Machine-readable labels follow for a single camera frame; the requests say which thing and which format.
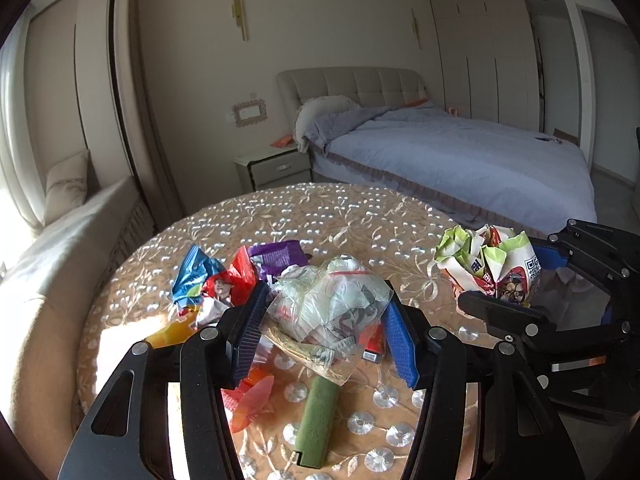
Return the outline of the framed wall switch panel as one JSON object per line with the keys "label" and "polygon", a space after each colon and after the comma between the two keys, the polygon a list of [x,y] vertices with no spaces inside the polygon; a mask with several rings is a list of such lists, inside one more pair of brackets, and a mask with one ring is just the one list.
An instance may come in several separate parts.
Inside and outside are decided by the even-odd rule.
{"label": "framed wall switch panel", "polygon": [[262,99],[235,104],[232,112],[235,125],[239,128],[265,122],[268,118],[266,103]]}

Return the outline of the yellow wrapper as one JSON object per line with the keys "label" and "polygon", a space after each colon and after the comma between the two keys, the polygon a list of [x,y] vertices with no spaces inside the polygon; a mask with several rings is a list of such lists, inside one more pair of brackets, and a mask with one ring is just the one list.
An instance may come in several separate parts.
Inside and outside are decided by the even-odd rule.
{"label": "yellow wrapper", "polygon": [[196,332],[196,317],[198,315],[194,311],[186,312],[174,318],[161,330],[147,336],[145,341],[153,348],[165,348],[182,344],[188,340]]}

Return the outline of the orange crumpled wrapper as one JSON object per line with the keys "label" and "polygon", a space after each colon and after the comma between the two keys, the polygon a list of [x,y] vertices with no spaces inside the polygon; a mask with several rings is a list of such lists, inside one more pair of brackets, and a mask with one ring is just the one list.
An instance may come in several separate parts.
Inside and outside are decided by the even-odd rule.
{"label": "orange crumpled wrapper", "polygon": [[271,396],[273,374],[265,367],[253,365],[248,375],[234,389],[222,389],[221,397],[228,412],[232,434],[246,429],[264,409]]}

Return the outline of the clear plastic bag of trash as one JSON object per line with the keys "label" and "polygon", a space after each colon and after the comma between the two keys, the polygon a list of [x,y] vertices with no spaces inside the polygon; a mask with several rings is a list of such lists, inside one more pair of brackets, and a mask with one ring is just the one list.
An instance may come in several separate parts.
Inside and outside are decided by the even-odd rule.
{"label": "clear plastic bag of trash", "polygon": [[270,287],[262,333],[294,361],[341,386],[362,360],[393,293],[352,257],[289,266]]}

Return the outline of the beige throw pillow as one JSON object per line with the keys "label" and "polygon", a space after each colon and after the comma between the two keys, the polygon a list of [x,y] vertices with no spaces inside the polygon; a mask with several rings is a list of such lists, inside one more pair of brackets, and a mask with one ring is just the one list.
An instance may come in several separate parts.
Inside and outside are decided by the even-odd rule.
{"label": "beige throw pillow", "polygon": [[53,166],[47,174],[44,225],[50,226],[85,203],[89,152],[81,151]]}

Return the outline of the bed with white duvet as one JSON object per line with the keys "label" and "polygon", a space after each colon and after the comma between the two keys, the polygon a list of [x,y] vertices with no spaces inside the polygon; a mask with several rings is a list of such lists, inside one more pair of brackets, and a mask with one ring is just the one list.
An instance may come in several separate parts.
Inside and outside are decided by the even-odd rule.
{"label": "bed with white duvet", "polygon": [[305,138],[319,174],[393,188],[466,226],[546,236],[570,219],[597,219],[582,151],[541,132],[454,117],[426,102],[329,114]]}

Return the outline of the beige tufted headboard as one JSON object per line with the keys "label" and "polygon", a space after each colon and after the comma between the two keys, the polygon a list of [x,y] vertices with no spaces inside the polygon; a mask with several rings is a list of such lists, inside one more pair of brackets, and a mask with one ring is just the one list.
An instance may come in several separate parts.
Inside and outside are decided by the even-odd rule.
{"label": "beige tufted headboard", "polygon": [[320,96],[346,96],[363,107],[401,106],[428,97],[422,77],[405,68],[298,68],[277,74],[277,84],[291,125],[299,109]]}

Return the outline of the purple snack wrapper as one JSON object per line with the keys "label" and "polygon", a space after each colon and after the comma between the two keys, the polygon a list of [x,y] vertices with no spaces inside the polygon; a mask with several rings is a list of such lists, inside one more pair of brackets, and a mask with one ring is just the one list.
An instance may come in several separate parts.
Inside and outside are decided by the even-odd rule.
{"label": "purple snack wrapper", "polygon": [[289,266],[306,266],[308,257],[298,240],[284,240],[248,248],[258,278],[268,281],[277,278]]}

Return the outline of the beige window seat cushion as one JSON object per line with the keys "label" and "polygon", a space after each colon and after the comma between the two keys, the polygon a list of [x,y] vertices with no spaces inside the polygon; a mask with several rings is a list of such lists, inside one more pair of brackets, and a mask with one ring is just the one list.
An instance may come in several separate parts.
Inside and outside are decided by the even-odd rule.
{"label": "beige window seat cushion", "polygon": [[77,353],[93,301],[154,231],[133,178],[47,226],[1,283],[1,413],[48,479],[79,419]]}

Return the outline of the green rectangular box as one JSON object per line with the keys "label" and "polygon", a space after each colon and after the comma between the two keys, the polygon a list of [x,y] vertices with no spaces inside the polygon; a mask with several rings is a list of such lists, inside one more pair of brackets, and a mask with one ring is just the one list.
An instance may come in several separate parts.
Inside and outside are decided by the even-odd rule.
{"label": "green rectangular box", "polygon": [[295,440],[296,465],[320,469],[326,460],[341,387],[322,376],[311,383]]}

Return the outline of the grey white pillow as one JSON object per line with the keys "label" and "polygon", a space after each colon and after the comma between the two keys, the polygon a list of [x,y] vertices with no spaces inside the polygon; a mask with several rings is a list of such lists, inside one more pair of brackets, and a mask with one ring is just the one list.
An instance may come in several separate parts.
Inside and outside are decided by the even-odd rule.
{"label": "grey white pillow", "polygon": [[294,120],[294,141],[301,153],[307,151],[305,133],[314,122],[323,116],[358,110],[361,105],[347,96],[319,96],[299,107]]}

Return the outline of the blue crumpled snack wrapper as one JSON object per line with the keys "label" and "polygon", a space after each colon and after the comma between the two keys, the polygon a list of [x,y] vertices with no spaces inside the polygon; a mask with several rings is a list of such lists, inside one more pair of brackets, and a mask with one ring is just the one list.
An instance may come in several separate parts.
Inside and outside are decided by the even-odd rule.
{"label": "blue crumpled snack wrapper", "polygon": [[172,303],[179,312],[195,309],[203,301],[205,282],[225,270],[217,258],[210,258],[198,245],[192,245],[184,256],[172,285]]}

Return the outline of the beige built-in wardrobe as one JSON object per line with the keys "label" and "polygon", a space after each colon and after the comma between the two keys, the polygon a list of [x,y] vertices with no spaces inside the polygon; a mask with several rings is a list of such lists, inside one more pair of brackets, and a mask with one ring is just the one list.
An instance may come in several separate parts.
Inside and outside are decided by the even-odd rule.
{"label": "beige built-in wardrobe", "polygon": [[431,0],[444,103],[459,116],[537,131],[539,76],[525,0]]}

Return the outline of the green white snack bag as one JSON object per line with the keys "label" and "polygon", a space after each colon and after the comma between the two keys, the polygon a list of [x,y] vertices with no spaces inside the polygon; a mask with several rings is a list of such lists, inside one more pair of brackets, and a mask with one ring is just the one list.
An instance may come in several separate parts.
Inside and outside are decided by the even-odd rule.
{"label": "green white snack bag", "polygon": [[492,224],[475,231],[462,226],[446,229],[430,269],[448,278],[456,298],[464,292],[481,292],[526,308],[541,274],[527,234]]}

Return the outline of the red crumpled wrapper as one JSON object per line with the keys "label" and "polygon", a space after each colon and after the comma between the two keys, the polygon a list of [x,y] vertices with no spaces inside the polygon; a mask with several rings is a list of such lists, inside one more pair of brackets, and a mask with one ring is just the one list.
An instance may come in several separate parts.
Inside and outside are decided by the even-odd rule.
{"label": "red crumpled wrapper", "polygon": [[258,282],[246,246],[235,253],[230,268],[208,278],[202,287],[202,296],[239,307],[246,304]]}

